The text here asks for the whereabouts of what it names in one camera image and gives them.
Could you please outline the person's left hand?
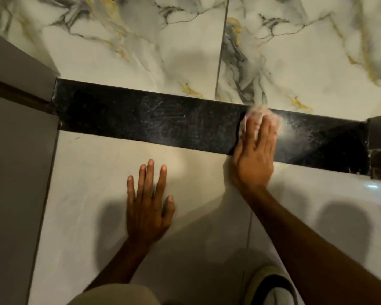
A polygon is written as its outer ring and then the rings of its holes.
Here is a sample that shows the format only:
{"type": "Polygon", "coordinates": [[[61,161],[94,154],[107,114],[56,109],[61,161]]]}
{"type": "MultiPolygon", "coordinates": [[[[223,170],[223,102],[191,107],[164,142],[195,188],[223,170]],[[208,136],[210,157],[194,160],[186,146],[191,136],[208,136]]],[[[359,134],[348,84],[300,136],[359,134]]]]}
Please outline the person's left hand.
{"type": "Polygon", "coordinates": [[[144,179],[147,164],[139,169],[136,199],[127,205],[126,223],[128,238],[132,240],[159,241],[170,226],[162,224],[163,197],[167,182],[167,167],[162,165],[156,187],[153,186],[152,200],[144,199],[144,179]]]}

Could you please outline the black stone door threshold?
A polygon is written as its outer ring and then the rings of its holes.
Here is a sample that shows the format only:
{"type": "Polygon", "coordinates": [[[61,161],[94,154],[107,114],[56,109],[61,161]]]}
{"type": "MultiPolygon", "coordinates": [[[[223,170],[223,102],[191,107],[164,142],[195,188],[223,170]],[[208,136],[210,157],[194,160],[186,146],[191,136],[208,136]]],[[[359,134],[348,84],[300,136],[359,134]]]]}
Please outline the black stone door threshold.
{"type": "MultiPolygon", "coordinates": [[[[61,130],[233,154],[248,106],[58,78],[61,130]]],[[[281,119],[275,161],[369,175],[366,122],[272,109],[281,119]]]]}

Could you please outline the grey door frame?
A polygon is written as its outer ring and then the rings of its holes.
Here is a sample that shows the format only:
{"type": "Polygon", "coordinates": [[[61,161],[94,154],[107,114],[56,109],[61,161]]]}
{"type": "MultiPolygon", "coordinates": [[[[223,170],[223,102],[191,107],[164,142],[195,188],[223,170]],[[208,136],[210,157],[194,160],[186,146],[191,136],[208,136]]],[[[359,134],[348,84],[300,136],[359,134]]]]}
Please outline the grey door frame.
{"type": "Polygon", "coordinates": [[[27,305],[59,134],[57,73],[0,36],[0,305],[27,305]]]}

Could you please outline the beige and black slipper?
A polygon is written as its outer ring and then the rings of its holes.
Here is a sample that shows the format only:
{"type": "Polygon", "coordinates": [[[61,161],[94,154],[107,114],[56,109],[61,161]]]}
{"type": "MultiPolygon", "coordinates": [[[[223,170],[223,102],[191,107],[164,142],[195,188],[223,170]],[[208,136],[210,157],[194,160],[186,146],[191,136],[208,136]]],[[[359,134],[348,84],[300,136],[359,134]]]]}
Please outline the beige and black slipper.
{"type": "Polygon", "coordinates": [[[288,275],[277,266],[265,265],[249,280],[243,305],[299,305],[299,302],[288,275]]]}

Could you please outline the person's left forearm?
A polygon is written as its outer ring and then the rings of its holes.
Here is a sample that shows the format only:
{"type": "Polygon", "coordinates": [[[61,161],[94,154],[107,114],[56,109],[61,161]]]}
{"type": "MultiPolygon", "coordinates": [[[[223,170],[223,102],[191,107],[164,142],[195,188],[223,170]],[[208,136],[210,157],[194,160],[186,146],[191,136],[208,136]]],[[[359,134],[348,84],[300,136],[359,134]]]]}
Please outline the person's left forearm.
{"type": "Polygon", "coordinates": [[[84,291],[87,292],[104,285],[130,283],[153,244],[153,241],[132,240],[128,238],[112,260],[84,291]]]}

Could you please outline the person's right hand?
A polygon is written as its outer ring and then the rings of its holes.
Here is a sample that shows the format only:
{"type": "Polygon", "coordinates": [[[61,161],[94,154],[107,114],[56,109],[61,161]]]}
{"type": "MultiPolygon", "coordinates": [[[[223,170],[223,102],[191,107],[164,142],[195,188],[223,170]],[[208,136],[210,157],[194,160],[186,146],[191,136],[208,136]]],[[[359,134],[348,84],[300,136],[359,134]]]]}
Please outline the person's right hand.
{"type": "Polygon", "coordinates": [[[243,138],[239,138],[244,142],[244,169],[230,169],[232,181],[245,200],[256,197],[267,188],[274,170],[278,135],[266,116],[263,118],[257,139],[254,137],[254,130],[254,120],[248,119],[246,132],[243,138]]]}

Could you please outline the pinkish white cleaning cloth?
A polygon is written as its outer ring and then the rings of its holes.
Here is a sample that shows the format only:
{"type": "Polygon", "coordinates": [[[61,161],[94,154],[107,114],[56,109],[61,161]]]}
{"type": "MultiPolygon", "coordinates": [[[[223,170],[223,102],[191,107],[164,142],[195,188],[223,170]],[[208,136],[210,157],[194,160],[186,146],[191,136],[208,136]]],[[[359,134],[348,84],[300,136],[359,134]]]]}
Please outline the pinkish white cleaning cloth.
{"type": "Polygon", "coordinates": [[[271,124],[273,125],[276,135],[279,134],[279,130],[282,126],[282,118],[272,112],[269,108],[263,105],[253,105],[250,106],[242,118],[240,125],[239,125],[239,131],[238,131],[238,137],[243,138],[246,129],[247,129],[247,120],[248,119],[253,119],[255,123],[255,130],[254,130],[254,137],[255,139],[258,138],[260,126],[262,124],[263,118],[268,117],[271,124]]]}

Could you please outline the beige trouser leg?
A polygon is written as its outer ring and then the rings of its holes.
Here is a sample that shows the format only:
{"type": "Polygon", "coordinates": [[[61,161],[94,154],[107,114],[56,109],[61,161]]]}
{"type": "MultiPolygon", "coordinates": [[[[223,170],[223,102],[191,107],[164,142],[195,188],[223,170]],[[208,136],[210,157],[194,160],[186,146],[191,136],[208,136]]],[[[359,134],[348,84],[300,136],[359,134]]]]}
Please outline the beige trouser leg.
{"type": "Polygon", "coordinates": [[[82,292],[67,305],[162,305],[148,288],[137,284],[110,284],[82,292]]]}

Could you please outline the person's right forearm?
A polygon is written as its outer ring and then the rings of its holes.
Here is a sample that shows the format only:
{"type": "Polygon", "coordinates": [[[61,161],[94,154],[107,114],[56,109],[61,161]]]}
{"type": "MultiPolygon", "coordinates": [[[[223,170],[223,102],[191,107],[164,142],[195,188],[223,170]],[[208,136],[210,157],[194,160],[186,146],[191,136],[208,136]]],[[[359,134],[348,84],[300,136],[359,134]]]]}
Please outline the person's right forearm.
{"type": "Polygon", "coordinates": [[[242,191],[305,305],[381,305],[381,280],[284,208],[265,187],[242,191]]]}

